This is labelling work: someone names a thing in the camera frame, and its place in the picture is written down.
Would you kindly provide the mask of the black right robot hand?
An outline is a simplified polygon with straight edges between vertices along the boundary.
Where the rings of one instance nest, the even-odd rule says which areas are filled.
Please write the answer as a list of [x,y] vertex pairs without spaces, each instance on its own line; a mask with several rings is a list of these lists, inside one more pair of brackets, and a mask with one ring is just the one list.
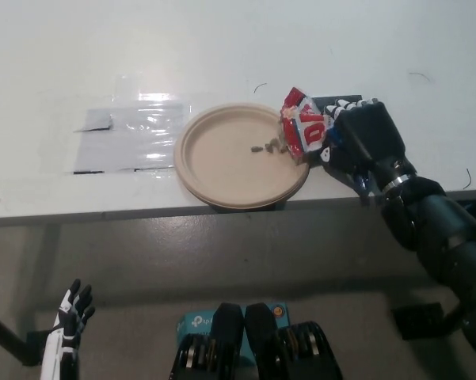
[[417,175],[383,102],[337,99],[324,107],[323,116],[328,127],[321,164],[359,196],[385,194]]

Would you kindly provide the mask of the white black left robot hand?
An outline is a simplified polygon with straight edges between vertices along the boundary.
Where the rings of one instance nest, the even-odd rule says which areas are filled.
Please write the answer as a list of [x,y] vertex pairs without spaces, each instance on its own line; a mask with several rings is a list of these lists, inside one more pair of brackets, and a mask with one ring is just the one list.
[[94,315],[92,287],[81,290],[76,279],[61,301],[55,322],[44,346],[40,380],[79,379],[79,356],[82,334]]

